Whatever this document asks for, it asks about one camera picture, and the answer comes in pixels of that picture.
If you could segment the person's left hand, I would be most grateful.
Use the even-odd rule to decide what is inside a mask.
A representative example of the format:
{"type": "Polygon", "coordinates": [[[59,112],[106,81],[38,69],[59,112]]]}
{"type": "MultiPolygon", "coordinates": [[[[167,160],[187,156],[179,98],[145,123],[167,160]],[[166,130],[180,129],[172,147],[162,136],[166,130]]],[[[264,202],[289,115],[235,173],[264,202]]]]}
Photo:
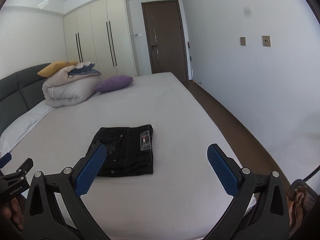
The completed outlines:
{"type": "Polygon", "coordinates": [[[17,198],[13,198],[9,204],[2,206],[1,213],[7,220],[13,219],[18,228],[23,230],[24,217],[17,198]]]}

